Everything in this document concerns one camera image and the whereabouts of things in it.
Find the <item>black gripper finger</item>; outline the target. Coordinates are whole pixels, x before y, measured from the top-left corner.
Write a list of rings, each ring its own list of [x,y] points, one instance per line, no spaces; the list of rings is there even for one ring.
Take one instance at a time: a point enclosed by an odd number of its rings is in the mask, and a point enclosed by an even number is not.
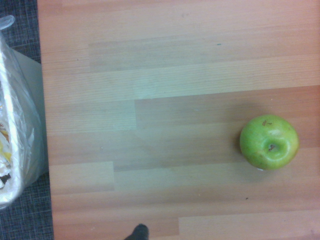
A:
[[[145,224],[140,223],[124,240],[149,240],[149,228]]]

